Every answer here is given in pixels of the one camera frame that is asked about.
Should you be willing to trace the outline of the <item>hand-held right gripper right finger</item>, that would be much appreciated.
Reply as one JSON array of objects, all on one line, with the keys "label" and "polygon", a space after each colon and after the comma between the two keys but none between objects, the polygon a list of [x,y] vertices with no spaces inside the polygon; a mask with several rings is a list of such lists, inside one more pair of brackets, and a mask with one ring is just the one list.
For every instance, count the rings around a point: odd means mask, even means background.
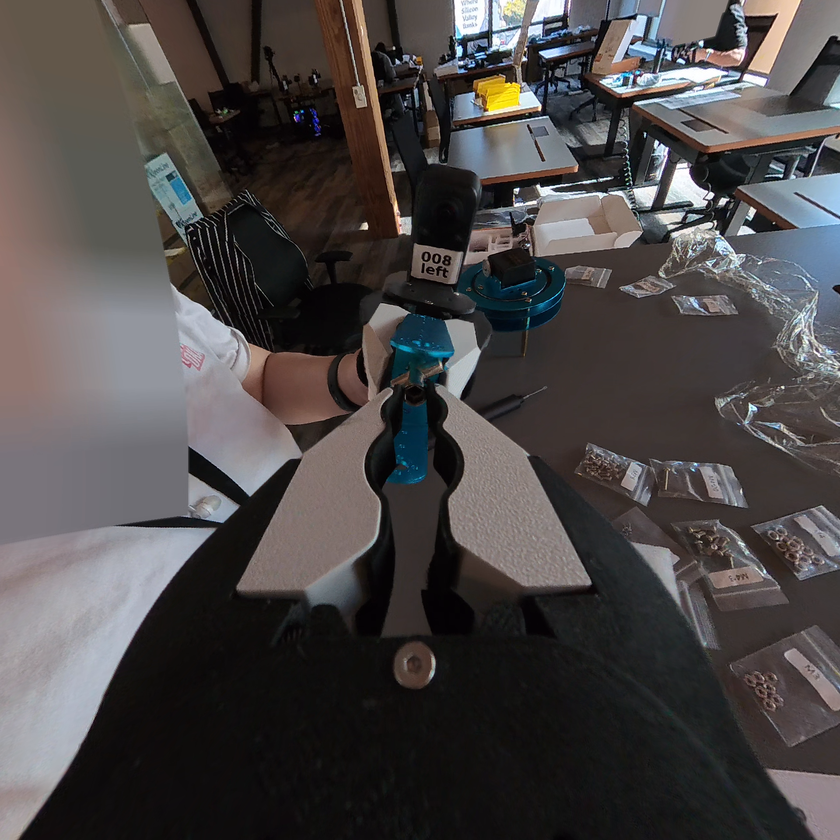
[{"label": "hand-held right gripper right finger", "polygon": [[588,589],[527,452],[441,385],[428,420],[445,484],[428,590],[499,601]]}]

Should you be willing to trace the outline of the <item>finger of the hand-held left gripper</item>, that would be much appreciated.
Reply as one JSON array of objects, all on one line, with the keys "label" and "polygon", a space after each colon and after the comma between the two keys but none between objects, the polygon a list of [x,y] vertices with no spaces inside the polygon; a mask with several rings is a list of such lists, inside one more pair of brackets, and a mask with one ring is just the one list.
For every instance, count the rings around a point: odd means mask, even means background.
[{"label": "finger of the hand-held left gripper", "polygon": [[454,352],[446,363],[443,385],[455,398],[462,398],[470,378],[475,372],[481,351],[491,336],[491,326],[482,313],[471,313],[467,318],[452,318],[444,322]]},{"label": "finger of the hand-held left gripper", "polygon": [[369,382],[369,401],[388,385],[382,385],[389,369],[393,347],[392,336],[409,314],[404,308],[382,303],[374,310],[371,319],[363,327],[362,351],[364,369]]}]

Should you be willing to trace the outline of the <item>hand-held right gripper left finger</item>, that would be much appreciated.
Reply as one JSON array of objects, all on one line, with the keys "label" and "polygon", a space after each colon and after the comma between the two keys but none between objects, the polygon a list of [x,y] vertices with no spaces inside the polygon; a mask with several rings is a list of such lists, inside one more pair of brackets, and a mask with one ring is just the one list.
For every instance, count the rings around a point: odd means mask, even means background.
[{"label": "hand-held right gripper left finger", "polygon": [[386,388],[303,455],[237,593],[387,614],[395,552],[383,489],[402,414],[403,390]]}]

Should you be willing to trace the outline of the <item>blue metal U bracket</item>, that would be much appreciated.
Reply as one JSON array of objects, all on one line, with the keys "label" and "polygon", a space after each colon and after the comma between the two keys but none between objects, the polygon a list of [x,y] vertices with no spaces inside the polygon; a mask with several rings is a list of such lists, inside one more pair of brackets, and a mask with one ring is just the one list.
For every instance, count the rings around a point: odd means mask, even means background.
[{"label": "blue metal U bracket", "polygon": [[426,385],[445,372],[454,345],[445,322],[421,314],[408,314],[397,326],[391,386],[402,388],[402,427],[394,438],[395,469],[389,481],[411,485],[427,475]]}]

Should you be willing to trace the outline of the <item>person's left forearm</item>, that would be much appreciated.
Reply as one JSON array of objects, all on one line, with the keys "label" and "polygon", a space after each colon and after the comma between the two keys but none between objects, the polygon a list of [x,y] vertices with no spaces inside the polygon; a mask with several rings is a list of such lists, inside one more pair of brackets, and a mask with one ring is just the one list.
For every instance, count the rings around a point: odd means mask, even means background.
[{"label": "person's left forearm", "polygon": [[304,353],[269,353],[249,346],[243,388],[286,425],[325,421],[344,414],[328,387],[334,357]]}]

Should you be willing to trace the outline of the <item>person's left hand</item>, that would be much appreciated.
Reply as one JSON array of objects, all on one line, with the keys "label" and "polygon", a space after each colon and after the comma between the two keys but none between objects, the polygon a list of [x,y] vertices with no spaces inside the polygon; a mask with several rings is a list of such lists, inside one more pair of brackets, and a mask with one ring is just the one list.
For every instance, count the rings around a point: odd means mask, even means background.
[{"label": "person's left hand", "polygon": [[342,393],[354,405],[363,406],[369,402],[369,382],[363,350],[342,357],[338,368],[338,384]]}]

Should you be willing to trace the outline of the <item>white packing tray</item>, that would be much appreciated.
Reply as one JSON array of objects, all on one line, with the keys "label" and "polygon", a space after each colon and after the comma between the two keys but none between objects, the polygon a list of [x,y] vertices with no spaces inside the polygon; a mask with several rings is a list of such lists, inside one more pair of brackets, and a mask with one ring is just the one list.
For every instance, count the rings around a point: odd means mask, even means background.
[{"label": "white packing tray", "polygon": [[515,207],[479,212],[469,239],[466,264],[473,265],[490,254],[514,248],[531,250],[535,219],[525,209]]}]

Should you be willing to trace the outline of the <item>black screwdriver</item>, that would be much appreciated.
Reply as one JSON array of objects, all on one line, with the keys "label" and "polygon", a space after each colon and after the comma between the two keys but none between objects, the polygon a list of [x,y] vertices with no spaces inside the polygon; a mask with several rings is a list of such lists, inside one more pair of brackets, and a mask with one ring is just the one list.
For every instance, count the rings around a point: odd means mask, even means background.
[{"label": "black screwdriver", "polygon": [[501,399],[483,406],[481,408],[477,408],[476,412],[483,418],[485,418],[489,422],[493,422],[500,417],[504,417],[508,414],[516,412],[518,409],[522,408],[524,403],[533,396],[540,394],[548,389],[547,385],[537,389],[534,392],[531,392],[526,395],[520,394],[511,394]]}]

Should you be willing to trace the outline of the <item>black servo motor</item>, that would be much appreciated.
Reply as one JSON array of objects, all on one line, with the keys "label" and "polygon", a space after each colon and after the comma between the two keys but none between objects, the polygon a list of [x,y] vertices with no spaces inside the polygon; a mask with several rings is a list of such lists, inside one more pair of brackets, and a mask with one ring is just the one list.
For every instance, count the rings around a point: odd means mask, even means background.
[{"label": "black servo motor", "polygon": [[536,262],[525,248],[509,248],[489,254],[482,263],[482,273],[506,290],[529,284],[536,277]]}]

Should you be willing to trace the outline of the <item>grey office table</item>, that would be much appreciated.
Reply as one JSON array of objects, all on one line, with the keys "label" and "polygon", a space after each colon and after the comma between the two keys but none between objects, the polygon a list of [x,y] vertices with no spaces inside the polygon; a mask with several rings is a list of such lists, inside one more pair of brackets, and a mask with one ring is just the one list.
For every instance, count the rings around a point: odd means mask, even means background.
[{"label": "grey office table", "polygon": [[818,107],[799,97],[764,87],[748,86],[738,96],[706,104],[667,108],[662,101],[633,106],[649,140],[670,150],[651,206],[666,207],[665,199],[679,160],[711,162],[725,153],[755,157],[747,183],[762,182],[776,154],[836,135],[838,104]]},{"label": "grey office table", "polygon": [[733,197],[737,206],[721,231],[737,235],[749,207],[782,229],[839,224],[839,174],[745,184]]},{"label": "grey office table", "polygon": [[451,127],[454,130],[524,119],[534,114],[540,115],[543,111],[541,99],[528,86],[524,86],[520,91],[519,103],[509,108],[487,111],[476,101],[475,95],[472,92],[454,96],[450,105],[452,114]]},{"label": "grey office table", "polygon": [[454,132],[448,163],[476,173],[493,189],[494,207],[513,204],[517,186],[554,184],[579,165],[549,117]]},{"label": "grey office table", "polygon": [[742,74],[727,72],[716,67],[679,66],[662,73],[643,73],[633,83],[623,84],[624,77],[631,73],[619,73],[599,77],[587,73],[583,83],[595,100],[605,105],[611,113],[610,127],[606,136],[603,155],[607,158],[626,151],[626,143],[616,141],[624,112],[636,102],[674,96],[696,88],[706,89],[719,84],[735,83]]}]

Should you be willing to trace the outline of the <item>blue round metal base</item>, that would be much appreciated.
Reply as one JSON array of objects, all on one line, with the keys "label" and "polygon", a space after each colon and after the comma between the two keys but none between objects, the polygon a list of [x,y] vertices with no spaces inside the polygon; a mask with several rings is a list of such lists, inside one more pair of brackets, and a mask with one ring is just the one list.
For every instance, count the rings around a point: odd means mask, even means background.
[{"label": "blue round metal base", "polygon": [[537,328],[559,311],[564,289],[564,271],[554,263],[535,258],[535,280],[523,286],[502,290],[493,278],[482,273],[482,263],[466,268],[457,290],[476,303],[496,332],[520,332]]}]

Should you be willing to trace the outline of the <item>yellow storage bins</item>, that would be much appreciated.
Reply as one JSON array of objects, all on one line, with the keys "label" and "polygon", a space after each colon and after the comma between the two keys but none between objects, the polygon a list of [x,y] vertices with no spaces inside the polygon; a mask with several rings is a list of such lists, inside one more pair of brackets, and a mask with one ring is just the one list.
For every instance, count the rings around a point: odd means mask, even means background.
[{"label": "yellow storage bins", "polygon": [[514,108],[519,105],[522,85],[509,82],[504,75],[498,74],[474,80],[473,92],[475,105],[484,112],[495,112]]}]

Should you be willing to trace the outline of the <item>white cardboard box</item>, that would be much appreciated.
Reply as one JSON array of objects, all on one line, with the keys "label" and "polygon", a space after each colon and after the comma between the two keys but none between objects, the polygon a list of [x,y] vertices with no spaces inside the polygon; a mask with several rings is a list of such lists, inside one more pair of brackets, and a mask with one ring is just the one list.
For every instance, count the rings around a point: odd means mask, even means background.
[{"label": "white cardboard box", "polygon": [[625,197],[590,193],[542,202],[531,240],[537,257],[626,248],[642,234]]}]

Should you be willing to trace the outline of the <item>black office chair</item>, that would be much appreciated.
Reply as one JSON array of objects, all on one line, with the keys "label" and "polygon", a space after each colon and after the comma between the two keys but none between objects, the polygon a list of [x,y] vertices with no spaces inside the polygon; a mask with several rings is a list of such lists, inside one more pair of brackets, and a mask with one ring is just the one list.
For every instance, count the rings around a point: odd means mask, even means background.
[{"label": "black office chair", "polygon": [[275,350],[301,346],[308,354],[333,355],[360,348],[360,304],[371,289],[337,281],[335,265],[350,260],[350,251],[321,253],[316,261],[326,266],[330,283],[313,287],[299,247],[274,233],[251,205],[227,219],[236,246],[254,269],[257,288],[267,298],[258,305],[258,325],[269,328]]}]

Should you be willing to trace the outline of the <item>black striped jacket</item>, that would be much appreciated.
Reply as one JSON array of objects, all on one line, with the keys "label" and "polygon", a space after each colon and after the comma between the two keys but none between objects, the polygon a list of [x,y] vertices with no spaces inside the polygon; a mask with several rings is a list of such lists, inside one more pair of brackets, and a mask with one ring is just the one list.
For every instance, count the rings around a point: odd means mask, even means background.
[{"label": "black striped jacket", "polygon": [[[256,215],[257,256],[248,256],[235,239],[234,216],[246,210]],[[209,216],[185,227],[186,243],[217,318],[265,350],[275,348],[277,335],[259,314],[281,305],[270,290],[271,274],[287,283],[290,297],[311,289],[308,262],[286,230],[258,199],[244,190]]]}]

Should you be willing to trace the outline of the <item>office window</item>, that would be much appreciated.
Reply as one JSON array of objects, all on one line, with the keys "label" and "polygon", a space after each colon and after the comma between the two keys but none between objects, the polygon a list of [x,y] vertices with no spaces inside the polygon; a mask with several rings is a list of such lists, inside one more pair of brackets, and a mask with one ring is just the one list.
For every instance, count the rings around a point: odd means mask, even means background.
[{"label": "office window", "polygon": [[[495,46],[512,43],[519,34],[525,1],[453,1],[455,38],[492,36]],[[539,1],[528,30],[530,35],[542,32],[545,18],[567,18],[570,2]]]}]

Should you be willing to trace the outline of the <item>cluster of screw bags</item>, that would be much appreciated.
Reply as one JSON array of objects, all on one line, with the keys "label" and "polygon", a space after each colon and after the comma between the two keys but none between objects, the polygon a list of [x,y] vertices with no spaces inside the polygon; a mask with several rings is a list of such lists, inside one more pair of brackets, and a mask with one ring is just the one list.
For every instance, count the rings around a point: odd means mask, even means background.
[{"label": "cluster of screw bags", "polygon": [[[575,473],[646,506],[660,497],[745,508],[731,467],[681,461],[648,464],[589,443]],[[746,542],[719,520],[673,523],[712,601],[723,612],[781,606],[787,598]],[[799,581],[838,571],[838,516],[824,506],[762,522],[752,529],[787,563]],[[813,626],[729,666],[757,710],[789,746],[838,727],[838,645]]]}]

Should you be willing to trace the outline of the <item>brown cardboard box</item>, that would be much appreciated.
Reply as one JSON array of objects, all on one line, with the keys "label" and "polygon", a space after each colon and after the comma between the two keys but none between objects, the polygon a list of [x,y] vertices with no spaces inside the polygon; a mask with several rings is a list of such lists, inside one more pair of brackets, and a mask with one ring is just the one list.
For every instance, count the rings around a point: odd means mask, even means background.
[{"label": "brown cardboard box", "polygon": [[632,15],[603,22],[595,43],[595,57],[591,67],[593,75],[610,75],[613,73],[612,66],[624,59],[634,35],[636,18],[636,15]]}]

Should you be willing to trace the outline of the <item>blue and white poster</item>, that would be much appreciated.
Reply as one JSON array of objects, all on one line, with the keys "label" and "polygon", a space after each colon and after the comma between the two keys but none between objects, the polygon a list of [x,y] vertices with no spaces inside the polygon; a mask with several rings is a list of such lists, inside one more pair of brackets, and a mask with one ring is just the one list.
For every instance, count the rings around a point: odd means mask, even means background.
[{"label": "blue and white poster", "polygon": [[162,153],[144,165],[150,189],[170,218],[176,232],[186,242],[185,227],[203,218],[195,198],[177,171],[168,153]]}]

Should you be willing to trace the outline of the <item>person's white shirt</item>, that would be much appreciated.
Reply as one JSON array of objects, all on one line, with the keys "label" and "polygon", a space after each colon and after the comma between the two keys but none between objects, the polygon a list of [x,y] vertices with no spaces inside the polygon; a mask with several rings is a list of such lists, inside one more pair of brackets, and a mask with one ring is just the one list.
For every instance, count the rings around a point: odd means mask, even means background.
[{"label": "person's white shirt", "polygon": [[[188,444],[248,497],[300,455],[243,388],[242,334],[174,290]],[[2,547],[2,838],[58,783],[154,601],[210,528],[102,528]]]}]

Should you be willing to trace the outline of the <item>glass partition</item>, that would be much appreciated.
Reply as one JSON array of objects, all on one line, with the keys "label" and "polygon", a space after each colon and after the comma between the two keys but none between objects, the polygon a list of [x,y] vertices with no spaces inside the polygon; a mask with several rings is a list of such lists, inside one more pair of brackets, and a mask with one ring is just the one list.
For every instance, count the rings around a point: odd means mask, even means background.
[{"label": "glass partition", "polygon": [[218,210],[232,195],[140,2],[101,1],[98,11],[143,161],[168,153],[202,212]]}]

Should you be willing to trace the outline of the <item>crumpled clear plastic wrap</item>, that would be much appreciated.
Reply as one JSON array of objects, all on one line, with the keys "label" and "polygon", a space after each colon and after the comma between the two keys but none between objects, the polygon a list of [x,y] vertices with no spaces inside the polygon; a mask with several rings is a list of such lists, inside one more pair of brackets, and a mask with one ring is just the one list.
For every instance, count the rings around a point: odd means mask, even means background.
[{"label": "crumpled clear plastic wrap", "polygon": [[816,320],[816,280],[786,260],[742,255],[718,234],[677,237],[659,270],[665,279],[698,271],[748,292],[782,329],[773,348],[792,383],[749,382],[718,396],[719,414],[807,465],[839,476],[838,328]]}]

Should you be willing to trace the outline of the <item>black computer monitor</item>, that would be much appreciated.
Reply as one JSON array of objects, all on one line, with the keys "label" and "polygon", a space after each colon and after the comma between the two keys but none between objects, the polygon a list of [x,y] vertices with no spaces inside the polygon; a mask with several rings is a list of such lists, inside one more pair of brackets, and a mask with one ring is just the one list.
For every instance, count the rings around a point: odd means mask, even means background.
[{"label": "black computer monitor", "polygon": [[808,71],[794,87],[791,96],[821,107],[839,104],[838,36],[832,36],[826,41]]}]

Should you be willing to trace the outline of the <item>pale paper sheet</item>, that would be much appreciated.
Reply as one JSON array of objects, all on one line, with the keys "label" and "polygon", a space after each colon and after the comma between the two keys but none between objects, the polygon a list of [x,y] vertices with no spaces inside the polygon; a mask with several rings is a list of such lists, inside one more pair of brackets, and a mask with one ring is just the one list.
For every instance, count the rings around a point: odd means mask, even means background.
[{"label": "pale paper sheet", "polygon": [[817,839],[839,838],[839,776],[767,769],[767,774]]}]

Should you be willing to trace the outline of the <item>wooden support post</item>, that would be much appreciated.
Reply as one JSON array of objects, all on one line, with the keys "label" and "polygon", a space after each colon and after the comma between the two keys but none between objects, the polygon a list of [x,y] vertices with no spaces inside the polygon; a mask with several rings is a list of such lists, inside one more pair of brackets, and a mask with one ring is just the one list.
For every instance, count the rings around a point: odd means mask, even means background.
[{"label": "wooden support post", "polygon": [[[316,1],[340,115],[364,216],[376,238],[400,234],[400,214],[372,66],[362,1]],[[352,87],[364,85],[367,107],[354,105]]]}]

